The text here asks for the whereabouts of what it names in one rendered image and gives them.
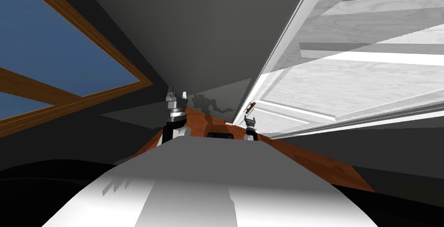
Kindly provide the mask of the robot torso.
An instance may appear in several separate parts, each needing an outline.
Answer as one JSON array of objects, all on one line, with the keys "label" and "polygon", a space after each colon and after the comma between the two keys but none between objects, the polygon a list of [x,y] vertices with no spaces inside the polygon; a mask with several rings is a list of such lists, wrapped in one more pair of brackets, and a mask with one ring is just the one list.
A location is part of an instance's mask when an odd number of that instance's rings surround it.
[{"label": "robot torso", "polygon": [[42,227],[377,227],[269,144],[179,136],[99,176]]}]

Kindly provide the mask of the white panelled door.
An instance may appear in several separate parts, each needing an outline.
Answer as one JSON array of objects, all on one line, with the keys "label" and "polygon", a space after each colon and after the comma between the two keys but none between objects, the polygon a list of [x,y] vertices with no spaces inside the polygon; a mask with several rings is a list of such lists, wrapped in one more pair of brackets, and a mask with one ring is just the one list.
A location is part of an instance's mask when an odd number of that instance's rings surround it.
[{"label": "white panelled door", "polygon": [[244,115],[273,139],[444,116],[444,0],[301,0]]}]

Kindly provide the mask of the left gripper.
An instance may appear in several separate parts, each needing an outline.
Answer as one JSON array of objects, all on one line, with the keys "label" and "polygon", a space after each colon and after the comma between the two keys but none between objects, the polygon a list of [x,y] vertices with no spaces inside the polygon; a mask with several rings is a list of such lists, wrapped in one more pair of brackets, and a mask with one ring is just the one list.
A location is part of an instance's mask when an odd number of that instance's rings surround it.
[{"label": "left gripper", "polygon": [[175,97],[175,89],[174,86],[170,86],[168,90],[168,97],[166,97],[166,106],[167,109],[176,109],[176,108],[187,108],[187,92],[182,92],[182,97]]}]

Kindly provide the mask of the wooden framed window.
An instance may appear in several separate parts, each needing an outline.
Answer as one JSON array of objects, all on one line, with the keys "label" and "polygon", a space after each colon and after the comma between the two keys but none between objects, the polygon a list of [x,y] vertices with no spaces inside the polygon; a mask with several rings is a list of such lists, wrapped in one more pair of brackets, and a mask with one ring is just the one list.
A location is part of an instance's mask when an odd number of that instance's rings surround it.
[{"label": "wooden framed window", "polygon": [[151,85],[67,0],[0,0],[0,138]]}]

